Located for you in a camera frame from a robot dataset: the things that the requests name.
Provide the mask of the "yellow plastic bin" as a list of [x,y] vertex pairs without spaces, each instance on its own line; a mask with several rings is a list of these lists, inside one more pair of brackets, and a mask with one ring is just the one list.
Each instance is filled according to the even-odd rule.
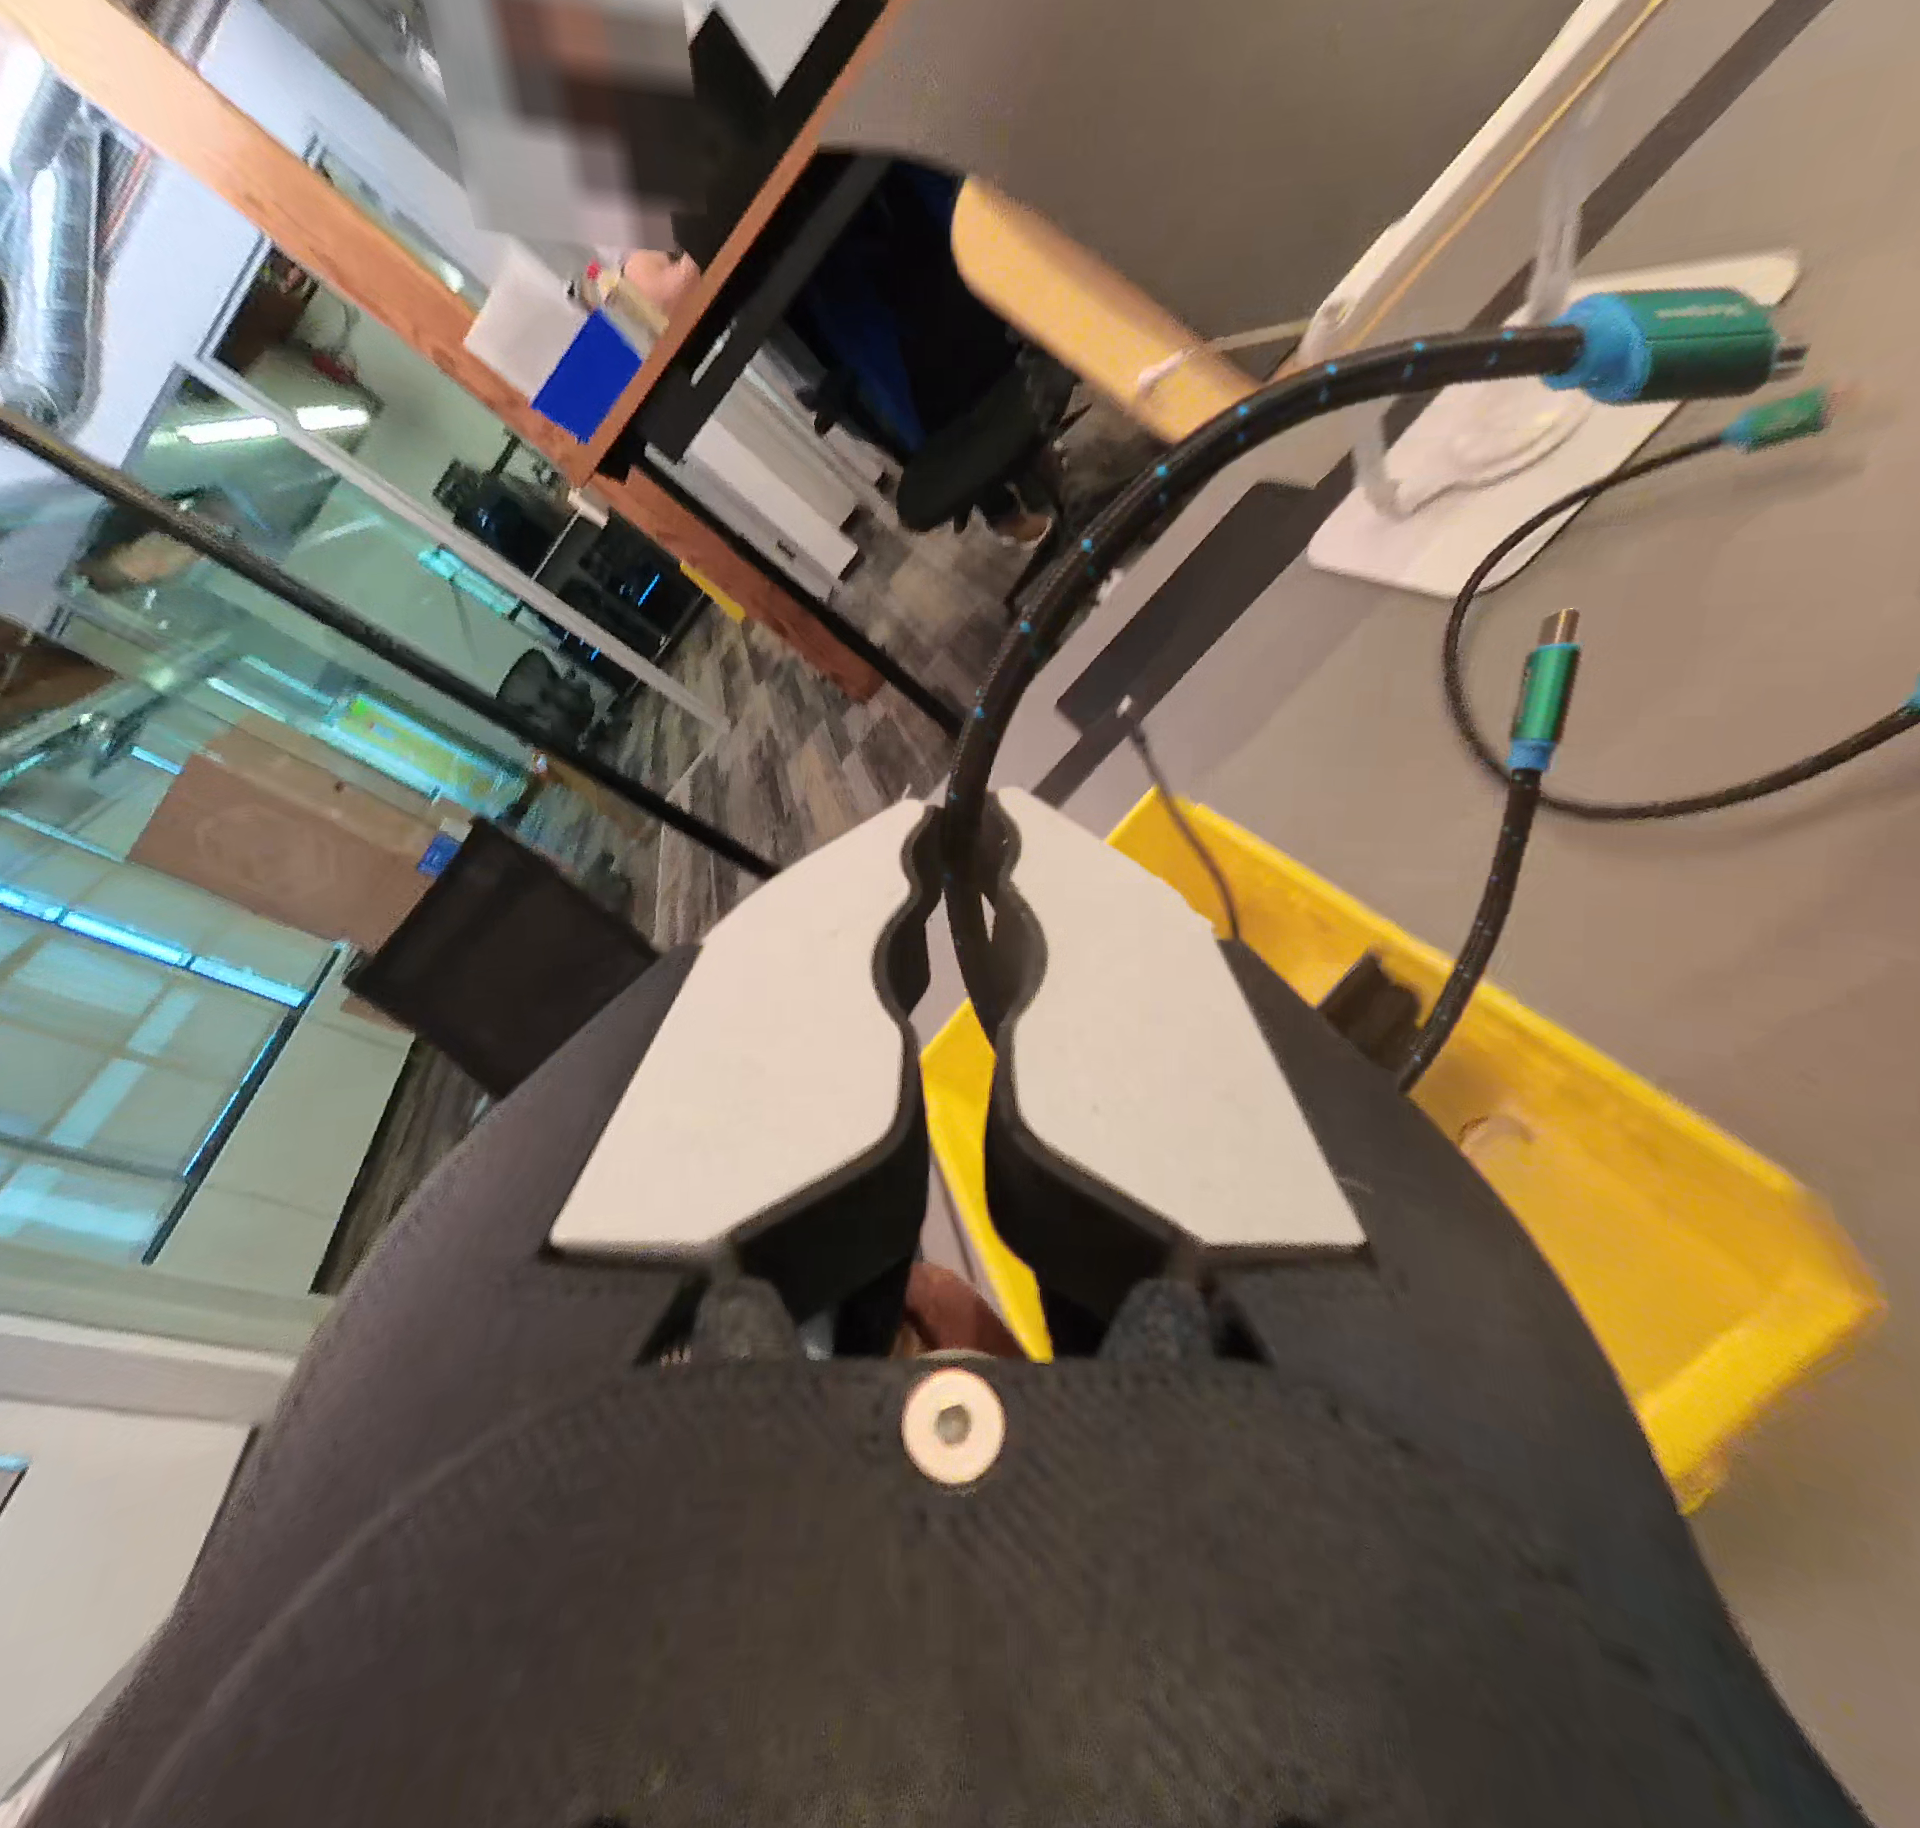
[[[1326,1001],[1365,954],[1421,1003],[1437,996],[1439,949],[1219,811],[1184,808],[1222,868],[1245,943],[1302,996]],[[1106,847],[1222,925],[1157,798],[1143,798]],[[1030,1362],[1052,1362],[1036,1278],[987,1215],[994,1054],[974,1003],[933,1034],[921,1072],[933,1157],[987,1303]],[[1751,1430],[1887,1312],[1812,1192],[1490,979],[1416,1104],[1581,1307],[1685,1514],[1724,1487]]]

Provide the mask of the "black hdmi switch box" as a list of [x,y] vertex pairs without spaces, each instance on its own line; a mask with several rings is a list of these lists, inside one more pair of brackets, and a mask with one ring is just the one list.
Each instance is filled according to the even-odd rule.
[[[1212,891],[1219,899],[1219,913],[1228,923],[1228,942],[1245,947],[1245,925],[1235,902],[1235,891],[1222,876],[1213,850],[1193,829],[1186,806],[1181,804],[1165,766],[1145,733],[1145,720],[1133,701],[1124,693],[1110,712],[1117,733],[1125,737],[1125,747],[1135,754],[1157,804],[1165,806],[1168,821],[1184,838],[1193,859],[1202,867]],[[1387,971],[1377,949],[1365,949],[1354,963],[1340,977],[1340,983],[1317,1003],[1317,1014],[1353,1045],[1359,1054],[1372,1059],[1377,1071],[1399,1071],[1403,1056],[1413,1051],[1413,1034],[1421,1018],[1419,995]]]

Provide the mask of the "blue storage bin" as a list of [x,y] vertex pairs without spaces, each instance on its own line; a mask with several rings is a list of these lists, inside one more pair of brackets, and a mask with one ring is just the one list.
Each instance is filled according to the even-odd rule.
[[589,312],[551,371],[540,379],[531,407],[586,447],[614,411],[642,366],[631,330],[604,307]]

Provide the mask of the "dark monitor with wooden back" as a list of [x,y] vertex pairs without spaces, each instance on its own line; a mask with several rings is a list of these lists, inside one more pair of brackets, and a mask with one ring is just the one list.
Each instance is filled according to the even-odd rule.
[[915,161],[1060,252],[1093,322],[1002,317],[1162,439],[1245,373],[1205,336],[1353,351],[1663,0],[888,0],[818,146]]

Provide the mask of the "black boom pole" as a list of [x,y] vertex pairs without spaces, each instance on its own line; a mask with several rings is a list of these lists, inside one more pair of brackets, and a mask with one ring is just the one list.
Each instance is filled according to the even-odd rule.
[[547,733],[534,712],[521,712],[509,704],[499,704],[478,685],[463,680],[441,662],[434,662],[426,653],[396,637],[390,627],[369,620],[366,614],[352,611],[334,597],[313,590],[311,584],[291,577],[284,569],[276,569],[269,558],[246,546],[233,530],[204,522],[202,515],[182,509],[179,501],[161,500],[129,473],[112,471],[74,449],[44,424],[2,407],[2,444],[22,449],[37,463],[59,471],[74,485],[91,495],[106,500],[112,509],[137,517],[146,530],[162,532],[169,542],[194,552],[199,558],[229,571],[251,590],[272,597],[276,602],[294,608],[307,620],[321,624],[340,640],[347,640],[366,660],[386,662],[403,672],[409,680],[417,680],[426,689],[441,693],[448,704],[474,712],[497,730],[521,741],[531,750],[560,759],[589,784],[613,795],[625,808],[637,817],[656,820],[663,829],[685,834],[700,850],[718,855],[720,864],[753,876],[755,880],[772,880],[780,867],[750,850],[730,831],[714,829],[695,811],[680,808],[664,795],[649,784],[625,776],[608,759],[589,754],[575,737]]

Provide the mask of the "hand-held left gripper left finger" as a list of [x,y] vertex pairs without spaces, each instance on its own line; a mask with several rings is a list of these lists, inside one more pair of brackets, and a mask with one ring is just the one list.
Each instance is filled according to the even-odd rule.
[[706,934],[551,1219],[556,1256],[755,1280],[913,1261],[933,820],[921,799],[877,811]]

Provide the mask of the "black mesh swivel chair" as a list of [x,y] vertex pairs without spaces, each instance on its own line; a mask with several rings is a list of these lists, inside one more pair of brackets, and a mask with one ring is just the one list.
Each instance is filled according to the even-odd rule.
[[502,676],[491,701],[509,712],[525,747],[547,754],[569,747],[592,754],[602,730],[602,704],[589,680],[575,667],[556,664],[547,653],[528,648]]

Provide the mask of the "brown cardboard box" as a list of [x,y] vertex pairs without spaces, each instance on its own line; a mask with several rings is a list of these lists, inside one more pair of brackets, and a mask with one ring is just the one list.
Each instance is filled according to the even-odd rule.
[[249,730],[188,757],[129,859],[253,919],[379,949],[457,854],[463,820]]

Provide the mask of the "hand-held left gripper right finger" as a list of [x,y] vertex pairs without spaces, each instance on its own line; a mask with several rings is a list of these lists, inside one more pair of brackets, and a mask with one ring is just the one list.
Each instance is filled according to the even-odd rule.
[[1037,1287],[1354,1259],[1362,1219],[1212,923],[1026,791],[994,817],[998,1240]]

